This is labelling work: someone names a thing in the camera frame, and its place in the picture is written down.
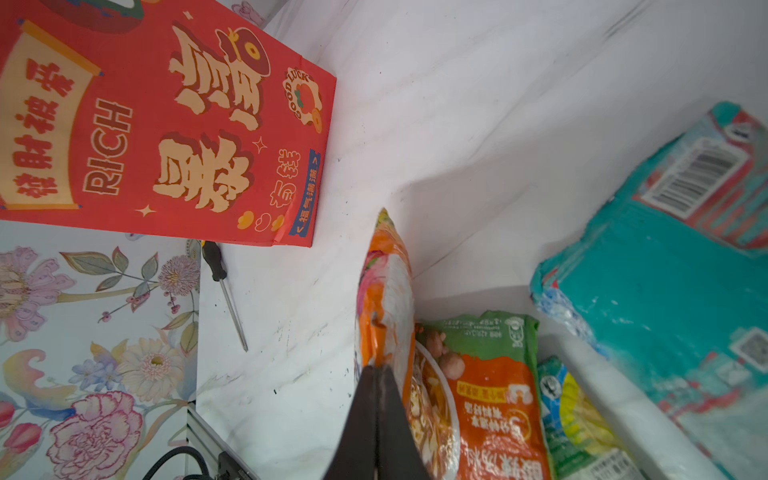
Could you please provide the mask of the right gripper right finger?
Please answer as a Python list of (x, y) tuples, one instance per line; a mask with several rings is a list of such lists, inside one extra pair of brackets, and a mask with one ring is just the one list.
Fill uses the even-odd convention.
[(429, 480), (389, 366), (377, 370), (376, 386), (376, 478)]

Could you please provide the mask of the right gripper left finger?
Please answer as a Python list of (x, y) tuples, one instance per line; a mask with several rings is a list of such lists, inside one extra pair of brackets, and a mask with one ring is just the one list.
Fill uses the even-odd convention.
[(362, 370), (325, 480), (372, 480), (376, 472), (377, 369)]

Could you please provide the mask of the orange candy snack packet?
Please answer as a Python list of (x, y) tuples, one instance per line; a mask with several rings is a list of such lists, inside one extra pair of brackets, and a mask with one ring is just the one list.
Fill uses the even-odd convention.
[(378, 213), (363, 263), (355, 316), (355, 376), (367, 366), (389, 366), (407, 405), (415, 349), (412, 271), (405, 244), (386, 209)]

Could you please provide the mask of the red paper gift bag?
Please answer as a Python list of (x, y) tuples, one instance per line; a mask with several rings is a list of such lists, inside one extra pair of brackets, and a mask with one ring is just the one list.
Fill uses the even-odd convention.
[(215, 1), (5, 1), (1, 216), (308, 247), (335, 87)]

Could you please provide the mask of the orange green noodle packet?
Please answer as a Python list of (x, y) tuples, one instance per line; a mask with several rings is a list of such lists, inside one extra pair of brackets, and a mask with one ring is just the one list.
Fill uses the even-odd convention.
[(552, 479), (538, 322), (504, 311), (416, 327), (407, 413), (433, 479)]

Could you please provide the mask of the green snack packet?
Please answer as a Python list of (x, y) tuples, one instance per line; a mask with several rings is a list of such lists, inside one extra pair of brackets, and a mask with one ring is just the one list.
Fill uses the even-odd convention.
[(645, 477), (562, 360), (540, 362), (538, 376), (542, 422), (559, 479)]

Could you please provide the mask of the teal snack packet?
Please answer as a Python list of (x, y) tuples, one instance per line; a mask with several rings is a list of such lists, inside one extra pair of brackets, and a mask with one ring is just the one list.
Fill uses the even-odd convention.
[(538, 265), (530, 291), (726, 477), (766, 477), (767, 129), (756, 117), (714, 105)]

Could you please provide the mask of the black handled screwdriver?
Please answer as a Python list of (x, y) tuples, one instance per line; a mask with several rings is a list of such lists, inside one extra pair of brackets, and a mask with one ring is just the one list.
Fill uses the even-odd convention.
[(201, 248), (202, 248), (203, 259), (205, 263), (208, 265), (209, 269), (211, 270), (212, 279), (214, 282), (219, 284), (222, 290), (228, 311), (234, 323), (234, 327), (236, 329), (242, 349), (245, 352), (248, 352), (249, 346), (246, 340), (243, 324), (235, 308), (235, 305), (230, 293), (230, 289), (226, 283), (226, 280), (228, 278), (228, 272), (225, 267), (221, 248), (217, 243), (213, 241), (202, 241)]

